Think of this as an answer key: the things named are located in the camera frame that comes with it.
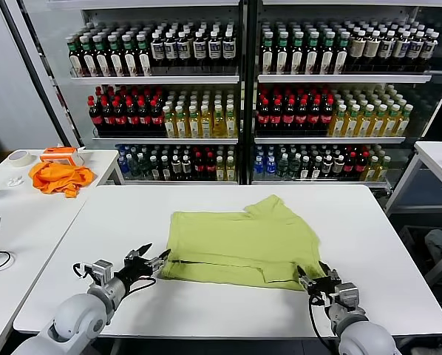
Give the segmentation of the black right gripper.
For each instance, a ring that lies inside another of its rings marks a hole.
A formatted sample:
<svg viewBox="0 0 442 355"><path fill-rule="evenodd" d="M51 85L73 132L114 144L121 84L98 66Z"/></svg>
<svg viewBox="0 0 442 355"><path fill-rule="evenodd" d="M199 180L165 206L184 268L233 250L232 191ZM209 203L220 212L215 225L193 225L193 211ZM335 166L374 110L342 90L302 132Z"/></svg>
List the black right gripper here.
<svg viewBox="0 0 442 355"><path fill-rule="evenodd" d="M337 270L331 269L328 264L319 261L324 277L311 279L301 266L297 266L299 275L299 283L303 289L309 294L312 302L323 302L324 295L334 294L335 287L341 284Z"/></svg>

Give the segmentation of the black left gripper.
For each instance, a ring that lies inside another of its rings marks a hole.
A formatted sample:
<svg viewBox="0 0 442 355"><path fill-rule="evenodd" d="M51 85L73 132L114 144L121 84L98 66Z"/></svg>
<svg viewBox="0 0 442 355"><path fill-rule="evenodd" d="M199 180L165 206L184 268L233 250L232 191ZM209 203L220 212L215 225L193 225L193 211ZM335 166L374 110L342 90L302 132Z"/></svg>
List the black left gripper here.
<svg viewBox="0 0 442 355"><path fill-rule="evenodd" d="M115 272L114 276L125 287L131 287L140 277L150 277L156 274L166 263L171 250L167 249L158 257L150 260L144 259L144 254L152 247L152 243L142 245L138 249L131 250L124 258L124 267Z"/></svg>

